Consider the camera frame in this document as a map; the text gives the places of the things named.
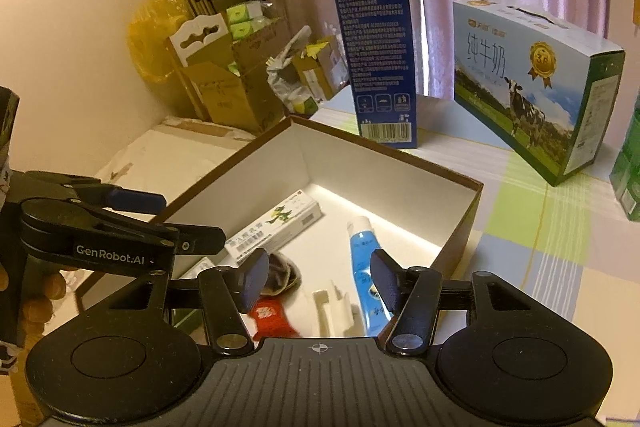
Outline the left hand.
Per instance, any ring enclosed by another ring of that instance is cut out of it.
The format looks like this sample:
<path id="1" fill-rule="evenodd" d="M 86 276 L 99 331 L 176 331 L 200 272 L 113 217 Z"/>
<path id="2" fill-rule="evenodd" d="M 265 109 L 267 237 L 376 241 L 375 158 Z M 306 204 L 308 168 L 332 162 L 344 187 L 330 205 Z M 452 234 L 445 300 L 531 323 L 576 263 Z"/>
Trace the left hand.
<path id="1" fill-rule="evenodd" d="M 49 265 L 40 277 L 39 288 L 26 298 L 1 297 L 1 350 L 22 347 L 22 335 L 43 333 L 44 324 L 52 319 L 53 301 L 66 295 L 62 265 Z"/>

